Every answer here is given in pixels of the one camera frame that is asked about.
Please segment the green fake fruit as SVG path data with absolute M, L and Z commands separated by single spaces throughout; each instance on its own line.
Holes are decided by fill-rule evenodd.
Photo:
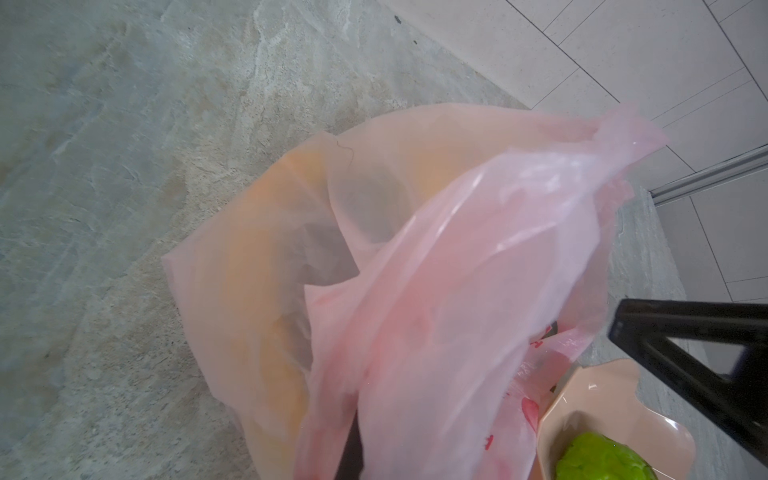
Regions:
M 555 467 L 556 480 L 657 480 L 653 468 L 634 450 L 606 436 L 577 436 Z

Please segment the yellow fake banana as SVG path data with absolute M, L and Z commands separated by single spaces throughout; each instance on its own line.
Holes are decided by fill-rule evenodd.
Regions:
M 189 340 L 249 448 L 291 458 L 312 365 L 304 288 L 356 274 L 319 150 L 288 153 L 211 220 L 195 249 Z

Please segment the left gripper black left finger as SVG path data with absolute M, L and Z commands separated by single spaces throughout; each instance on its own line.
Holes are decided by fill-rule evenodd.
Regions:
M 355 415 L 334 479 L 359 480 L 363 468 L 363 444 L 359 429 L 358 415 Z

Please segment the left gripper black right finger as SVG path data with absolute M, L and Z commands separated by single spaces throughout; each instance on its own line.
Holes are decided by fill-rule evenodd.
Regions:
M 767 306 L 623 299 L 608 338 L 719 429 L 767 463 Z M 742 346 L 719 374 L 675 339 Z

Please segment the pink scalloped bowl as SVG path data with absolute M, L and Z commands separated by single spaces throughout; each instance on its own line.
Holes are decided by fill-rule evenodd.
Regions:
M 630 359 L 577 367 L 541 416 L 532 479 L 553 479 L 557 461 L 580 434 L 596 432 L 639 454 L 660 479 L 686 479 L 695 441 L 681 424 L 636 396 L 640 367 Z

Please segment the pink plastic bag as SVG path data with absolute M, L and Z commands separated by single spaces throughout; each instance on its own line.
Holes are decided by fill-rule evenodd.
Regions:
M 626 172 L 665 144 L 625 106 L 591 120 L 435 104 L 287 152 L 320 151 L 357 269 L 304 288 L 312 365 L 291 458 L 249 448 L 185 329 L 195 249 L 239 195 L 162 259 L 259 477 L 335 477 L 358 415 L 365 479 L 527 478 L 549 391 L 608 315 Z

